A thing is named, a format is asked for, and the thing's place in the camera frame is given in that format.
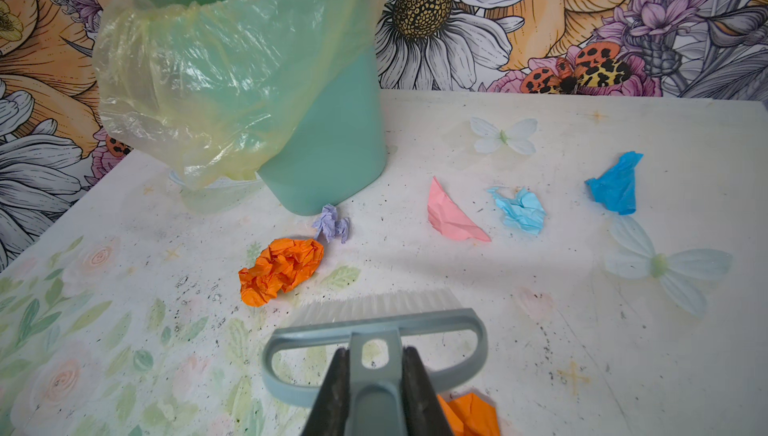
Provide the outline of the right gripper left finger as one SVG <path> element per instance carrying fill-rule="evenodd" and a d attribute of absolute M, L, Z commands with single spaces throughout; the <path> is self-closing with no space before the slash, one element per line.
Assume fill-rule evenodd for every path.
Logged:
<path fill-rule="evenodd" d="M 301 435 L 343 436 L 350 401 L 350 351 L 339 348 L 333 355 Z"/>

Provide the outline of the grey-blue hand brush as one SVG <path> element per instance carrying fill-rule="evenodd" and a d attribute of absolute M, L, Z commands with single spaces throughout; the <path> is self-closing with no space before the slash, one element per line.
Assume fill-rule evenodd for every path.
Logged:
<path fill-rule="evenodd" d="M 450 290 L 316 301 L 299 308 L 286 327 L 273 332 L 261 356 L 262 378 L 272 396 L 311 412 L 323 381 L 319 386 L 289 383 L 277 375 L 274 357 L 289 350 L 346 348 L 351 401 L 344 435 L 408 435 L 401 395 L 402 356 L 405 347 L 414 346 L 404 345 L 403 338 L 462 331 L 476 337 L 471 355 L 446 369 L 426 369 L 437 398 L 476 376 L 488 355 L 484 323 Z"/>

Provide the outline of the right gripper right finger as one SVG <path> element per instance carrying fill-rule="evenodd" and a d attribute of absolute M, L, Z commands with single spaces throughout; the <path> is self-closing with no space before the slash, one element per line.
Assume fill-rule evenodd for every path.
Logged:
<path fill-rule="evenodd" d="M 403 349 L 401 395 L 409 436 L 453 435 L 415 347 Z"/>

